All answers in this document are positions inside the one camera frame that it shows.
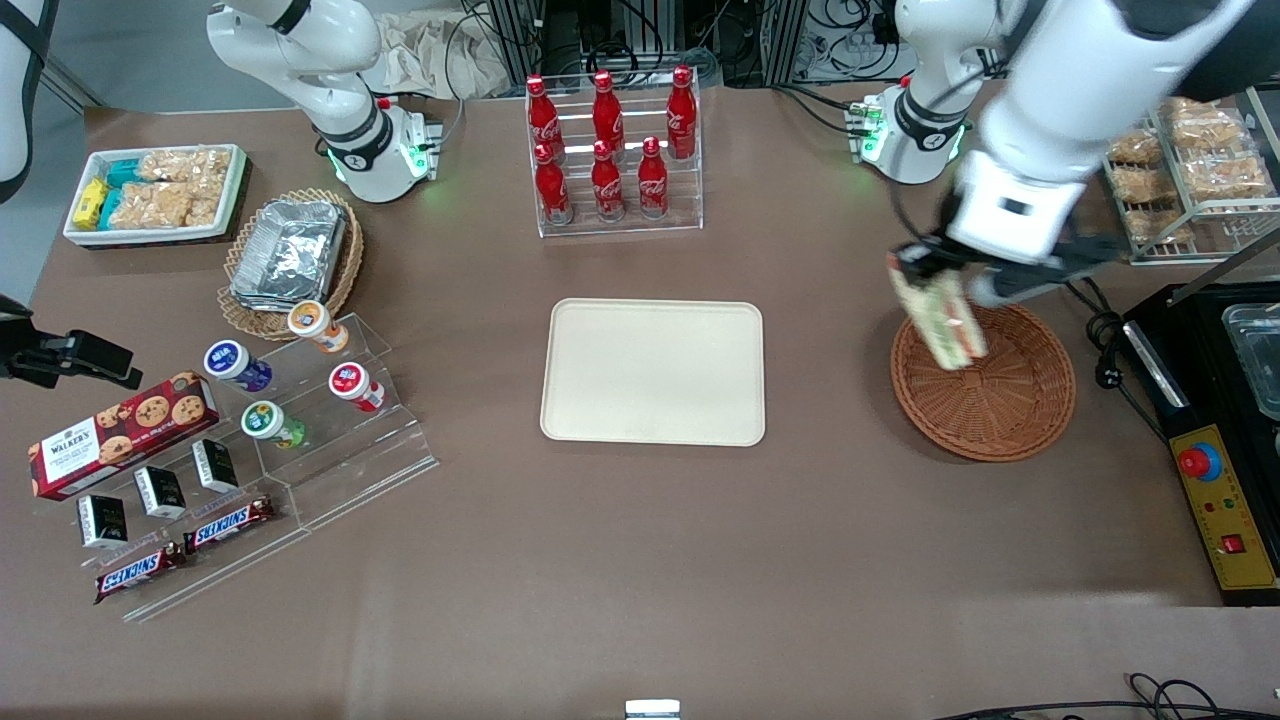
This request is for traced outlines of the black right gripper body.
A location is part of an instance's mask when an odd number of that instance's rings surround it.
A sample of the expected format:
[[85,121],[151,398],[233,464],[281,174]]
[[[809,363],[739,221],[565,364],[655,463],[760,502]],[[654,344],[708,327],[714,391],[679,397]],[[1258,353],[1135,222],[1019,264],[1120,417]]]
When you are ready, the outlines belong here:
[[33,313],[23,304],[1,295],[1,378],[24,380],[42,386],[40,374],[17,365],[19,356],[28,348],[38,348],[40,337],[31,320]]

